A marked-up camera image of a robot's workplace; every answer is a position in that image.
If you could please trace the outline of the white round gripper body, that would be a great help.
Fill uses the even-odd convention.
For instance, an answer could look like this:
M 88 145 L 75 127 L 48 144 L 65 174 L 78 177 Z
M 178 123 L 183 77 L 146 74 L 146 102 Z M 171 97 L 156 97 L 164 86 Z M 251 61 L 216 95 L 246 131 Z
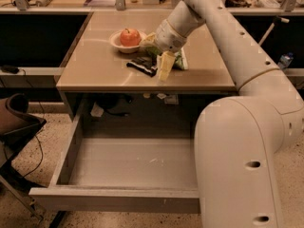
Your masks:
M 161 51 L 179 51 L 187 39 L 179 35 L 167 20 L 163 20 L 155 31 L 155 44 Z

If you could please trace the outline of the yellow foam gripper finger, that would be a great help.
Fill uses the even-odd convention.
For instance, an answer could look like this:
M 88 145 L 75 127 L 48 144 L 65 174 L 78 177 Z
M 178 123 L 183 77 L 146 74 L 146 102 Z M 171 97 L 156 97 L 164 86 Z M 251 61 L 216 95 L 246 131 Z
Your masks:
M 143 48 L 155 46 L 155 37 L 156 33 L 151 32 L 140 41 L 140 46 Z
M 165 51 L 162 55 L 157 56 L 158 78 L 165 82 L 175 63 L 175 54 L 171 51 Z

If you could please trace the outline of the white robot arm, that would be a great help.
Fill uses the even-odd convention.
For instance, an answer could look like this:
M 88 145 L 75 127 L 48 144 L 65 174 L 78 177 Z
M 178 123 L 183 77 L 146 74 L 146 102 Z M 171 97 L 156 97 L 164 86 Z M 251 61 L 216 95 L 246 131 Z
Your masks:
M 144 40 L 159 49 L 167 80 L 190 33 L 208 27 L 237 96 L 200 113 L 194 154 L 203 228 L 284 228 L 274 153 L 303 131 L 304 103 L 270 56 L 225 8 L 224 0 L 181 0 Z

